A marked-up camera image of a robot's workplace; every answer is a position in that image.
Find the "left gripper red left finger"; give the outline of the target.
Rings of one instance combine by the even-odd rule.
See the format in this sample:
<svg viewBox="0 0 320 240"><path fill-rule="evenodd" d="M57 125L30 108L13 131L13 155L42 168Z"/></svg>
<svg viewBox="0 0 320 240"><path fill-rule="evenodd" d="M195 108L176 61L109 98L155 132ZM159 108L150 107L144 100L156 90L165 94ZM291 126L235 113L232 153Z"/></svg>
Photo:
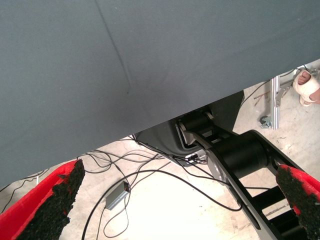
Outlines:
<svg viewBox="0 0 320 240"><path fill-rule="evenodd" d="M2 240L57 240L83 182L81 159L67 162L0 215Z"/></svg>

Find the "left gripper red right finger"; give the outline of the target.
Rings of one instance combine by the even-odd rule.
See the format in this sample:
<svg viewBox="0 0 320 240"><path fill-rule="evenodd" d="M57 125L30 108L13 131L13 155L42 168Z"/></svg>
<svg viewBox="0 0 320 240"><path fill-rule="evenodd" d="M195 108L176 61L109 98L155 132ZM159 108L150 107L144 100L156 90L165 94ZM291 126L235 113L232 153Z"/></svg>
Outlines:
<svg viewBox="0 0 320 240"><path fill-rule="evenodd" d="M320 182L295 167L281 164L276 183L298 217L309 240L320 238Z"/></svg>

